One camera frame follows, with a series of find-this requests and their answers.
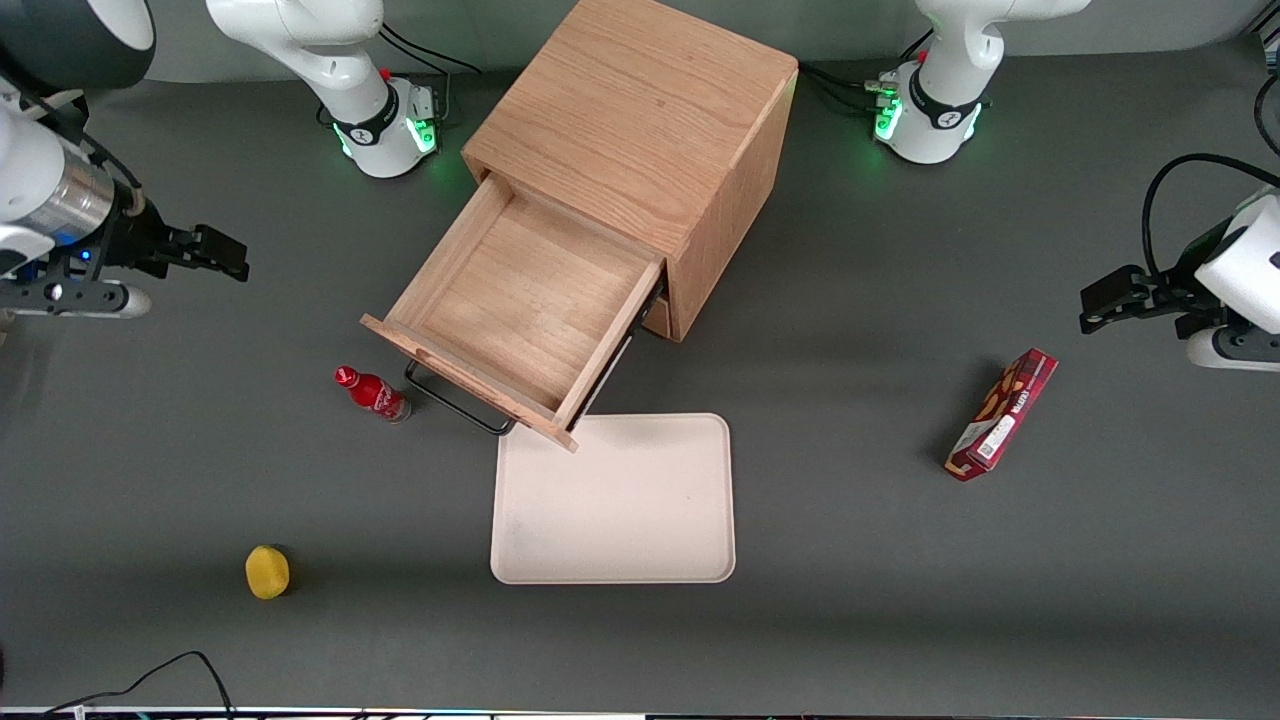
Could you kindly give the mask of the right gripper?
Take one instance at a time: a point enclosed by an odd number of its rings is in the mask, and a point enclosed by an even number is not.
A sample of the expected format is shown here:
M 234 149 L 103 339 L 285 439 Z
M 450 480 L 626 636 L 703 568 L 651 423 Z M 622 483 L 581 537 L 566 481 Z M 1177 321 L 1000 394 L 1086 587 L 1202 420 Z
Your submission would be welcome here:
M 172 227 L 150 204 L 137 215 L 113 204 L 108 219 L 96 231 L 70 246 L 54 249 L 44 269 L 67 270 L 83 251 L 90 252 L 88 266 L 119 266 L 160 281 L 172 266 L 215 272 L 237 282 L 250 278 L 244 245 L 211 225 L 187 231 Z

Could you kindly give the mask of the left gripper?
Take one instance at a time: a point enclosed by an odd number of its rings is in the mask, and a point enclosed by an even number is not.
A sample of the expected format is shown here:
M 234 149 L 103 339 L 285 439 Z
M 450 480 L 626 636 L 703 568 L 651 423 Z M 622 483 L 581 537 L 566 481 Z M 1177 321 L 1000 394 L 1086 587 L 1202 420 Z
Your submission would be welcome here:
M 1166 272 L 1124 265 L 1082 291 L 1079 327 L 1092 334 L 1121 320 L 1174 316 L 1188 341 L 1201 331 L 1228 325 L 1217 310 L 1234 313 L 1268 334 L 1279 332 L 1279 200 L 1256 193 L 1226 220 L 1193 241 L 1175 264 L 1175 279 L 1208 314 L 1192 313 L 1189 296 Z

